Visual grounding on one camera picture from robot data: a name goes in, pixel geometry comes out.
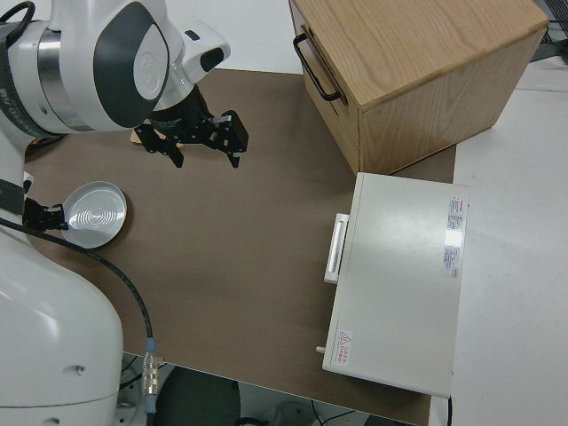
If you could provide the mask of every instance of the brown mat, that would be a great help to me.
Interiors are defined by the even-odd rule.
[[[96,180],[121,187],[127,223],[98,252],[137,284],[168,362],[427,424],[430,397],[321,369],[315,347],[325,344],[335,293],[324,269],[335,213],[349,213],[355,176],[302,77],[216,70],[201,91],[214,114],[237,110],[250,133],[238,170],[202,146],[187,146],[176,170],[132,145],[129,132],[70,136],[29,158],[31,197],[63,202]],[[451,180],[453,154],[400,174]],[[121,282],[91,260],[34,243],[108,296],[124,350],[141,353],[144,325]]]

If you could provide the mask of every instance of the drawer handle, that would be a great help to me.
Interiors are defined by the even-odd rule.
[[[299,44],[301,42],[307,40],[307,39],[308,39],[308,36],[305,33],[298,35],[294,39],[294,50],[296,51],[298,58],[300,58],[300,62],[302,62],[302,65],[304,66],[306,73],[308,73],[308,75],[310,76],[310,78],[313,81],[314,86],[316,86],[316,89],[318,90],[319,95],[324,100],[331,102],[332,100],[337,100],[337,99],[341,98],[341,92],[340,91],[336,91],[335,93],[326,93],[324,88],[321,87],[320,80],[318,80],[318,77],[316,77],[316,75],[313,73],[312,69],[310,68],[310,64],[308,64],[308,61],[306,60],[305,56],[300,51]]]

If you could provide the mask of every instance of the black cable on floor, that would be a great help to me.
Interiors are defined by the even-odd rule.
[[[454,406],[452,397],[447,400],[447,426],[452,426],[452,417],[454,417]]]

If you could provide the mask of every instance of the table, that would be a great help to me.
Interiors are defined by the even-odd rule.
[[[568,424],[568,73],[532,63],[501,119],[458,145],[469,186],[454,425]],[[430,424],[446,424],[435,401]]]
[[[185,166],[147,154],[129,132],[70,136],[31,156],[30,196],[62,202],[106,180],[125,192],[121,234],[99,253],[146,299],[170,363],[359,411],[426,424],[430,397],[323,371],[335,287],[323,282],[335,213],[355,176],[300,75],[216,70],[201,91],[215,114],[235,109],[251,135],[233,170],[221,153],[187,146]],[[454,150],[400,175],[449,181]],[[124,349],[143,351],[141,315],[110,272],[59,247],[35,245],[108,296]]]

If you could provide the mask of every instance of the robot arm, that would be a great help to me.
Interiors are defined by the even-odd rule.
[[[24,153],[33,137],[137,128],[147,150],[177,165],[177,141],[220,149],[238,164],[248,141],[238,115],[213,117],[196,85],[229,54],[220,35],[201,23],[179,33],[164,0],[53,0],[50,21],[32,21],[34,9],[24,2],[0,17],[5,222],[22,220]],[[24,11],[21,22],[7,22]],[[0,252],[0,364],[10,366],[0,386],[0,424],[109,426],[122,356],[113,306],[4,227]],[[146,350],[152,397],[156,361],[154,349]]]
[[[124,130],[145,122],[138,135],[146,150],[169,155],[178,167],[176,143],[220,149],[234,167],[247,149],[238,115],[215,119],[196,85],[229,56],[227,42],[199,21],[179,33],[163,0],[54,0],[49,22],[26,23],[15,40],[15,24],[0,29],[12,39],[1,74],[12,78],[13,90],[3,110],[27,134]],[[18,116],[7,105],[19,105]]]

